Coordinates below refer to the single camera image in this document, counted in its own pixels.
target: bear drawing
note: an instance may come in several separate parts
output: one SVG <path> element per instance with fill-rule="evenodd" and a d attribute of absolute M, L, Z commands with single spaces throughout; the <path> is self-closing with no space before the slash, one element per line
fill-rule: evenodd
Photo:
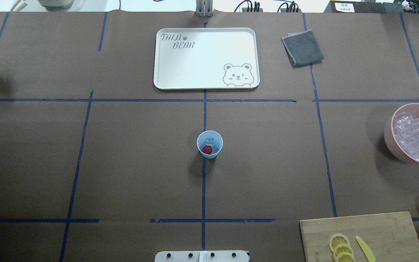
<path fill-rule="evenodd" d="M 250 64 L 243 64 L 242 66 L 226 64 L 224 65 L 224 70 L 226 70 L 226 74 L 223 77 L 223 81 L 228 87 L 249 87 L 255 81 L 255 78 L 251 75 Z"/>

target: yellow knife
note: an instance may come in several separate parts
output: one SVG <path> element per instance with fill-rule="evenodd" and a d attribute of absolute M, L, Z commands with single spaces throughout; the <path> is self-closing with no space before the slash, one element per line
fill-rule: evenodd
<path fill-rule="evenodd" d="M 368 262 L 376 262 L 376 257 L 374 257 L 374 254 L 371 251 L 370 247 L 368 247 L 368 245 L 363 241 L 363 239 L 361 239 L 361 237 L 355 237 L 355 239 L 356 242 L 358 242 L 358 244 L 360 245 L 361 250 L 363 250 L 363 253 L 366 256 Z"/>

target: folded cloth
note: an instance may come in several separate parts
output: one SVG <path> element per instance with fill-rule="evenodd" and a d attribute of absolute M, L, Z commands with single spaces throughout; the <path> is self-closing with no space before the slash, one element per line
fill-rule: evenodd
<path fill-rule="evenodd" d="M 292 66 L 301 67 L 324 59 L 313 31 L 289 33 L 281 38 Z"/>

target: red ball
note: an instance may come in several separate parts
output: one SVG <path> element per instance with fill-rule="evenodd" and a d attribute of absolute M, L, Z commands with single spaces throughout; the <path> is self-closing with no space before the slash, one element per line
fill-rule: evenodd
<path fill-rule="evenodd" d="M 207 155 L 210 155 L 213 152 L 213 149 L 211 148 L 211 146 L 204 146 L 201 149 L 201 152 L 203 152 L 203 153 L 205 153 Z"/>

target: yellow lemon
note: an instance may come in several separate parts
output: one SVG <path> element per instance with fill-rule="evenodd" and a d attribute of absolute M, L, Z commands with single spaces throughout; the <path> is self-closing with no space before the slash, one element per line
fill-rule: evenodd
<path fill-rule="evenodd" d="M 338 246 L 340 244 L 350 245 L 350 241 L 343 234 L 333 234 L 329 238 L 329 249 L 331 250 L 331 252 L 334 252 L 334 249 L 336 248 L 336 246 Z"/>
<path fill-rule="evenodd" d="M 352 254 L 343 252 L 337 255 L 336 262 L 356 262 L 356 260 Z"/>
<path fill-rule="evenodd" d="M 334 252 L 332 252 L 334 259 L 336 259 L 336 257 L 338 257 L 340 253 L 350 253 L 352 257 L 354 256 L 354 250 L 349 244 L 337 245 L 334 249 Z"/>

